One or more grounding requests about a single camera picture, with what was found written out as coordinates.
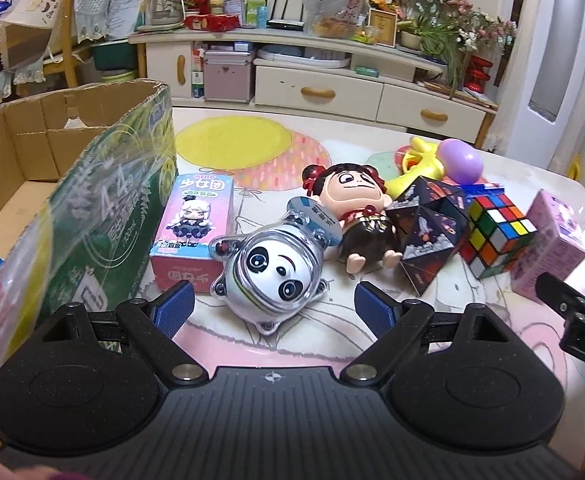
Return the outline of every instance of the panda face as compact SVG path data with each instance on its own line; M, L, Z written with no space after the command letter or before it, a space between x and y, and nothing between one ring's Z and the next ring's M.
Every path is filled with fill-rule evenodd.
M279 240L261 240L250 248L246 267L255 288L282 307L297 300L312 281L306 261Z

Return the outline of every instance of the cartoon tablecloth pattern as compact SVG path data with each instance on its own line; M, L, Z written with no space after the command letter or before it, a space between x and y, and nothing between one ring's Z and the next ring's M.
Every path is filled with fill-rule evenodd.
M234 229L241 233L277 220L290 198L304 194L300 175L306 165L363 164L370 159L388 177L396 149L409 139L407 134L381 128L274 114L176 108L173 118L179 173L218 171L235 176ZM485 154L485 163L485 177L505 185L521 209L526 210L543 187L572 205L585 229L583 190L580 198L579 188L568 190L565 179L495 155ZM414 297L414 292L400 269L364 269L350 276L343 264L329 261L323 277L330 283L329 293L283 323L272 336L260 335L219 301L199 295L194 314L175 341L210 373L218 365L328 365L338 374L375 340L355 314L357 283L368 280L396 300ZM585 263L571 280L585 293ZM141 295L155 298L158 294L149 267ZM567 390L567 410L553 447L579 464L585 448L585 365L559 349L562 320L548 307L512 293L506 274L478 282L458 255L438 274L423 300L444 312L462 312L470 302L486 303L535 350Z

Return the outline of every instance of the yellow toy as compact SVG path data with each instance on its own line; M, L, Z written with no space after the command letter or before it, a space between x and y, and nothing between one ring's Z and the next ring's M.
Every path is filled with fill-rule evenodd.
M434 180L444 178L446 174L444 165L437 158L438 146L436 142L426 142L419 137L411 137L410 150L401 163L404 174L386 182L386 193L393 200L397 200L397 197L407 190L418 176Z

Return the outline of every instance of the red package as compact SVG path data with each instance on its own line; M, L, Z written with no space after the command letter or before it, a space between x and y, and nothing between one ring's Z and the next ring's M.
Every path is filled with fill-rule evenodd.
M219 16L206 14L205 16L188 16L184 24L191 30L207 30L209 32L227 32L239 28L239 17L233 14Z

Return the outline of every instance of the glass jar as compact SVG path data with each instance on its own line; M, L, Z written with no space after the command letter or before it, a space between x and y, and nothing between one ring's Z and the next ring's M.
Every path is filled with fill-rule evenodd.
M210 13L217 16L225 14L223 10L223 0L210 0Z

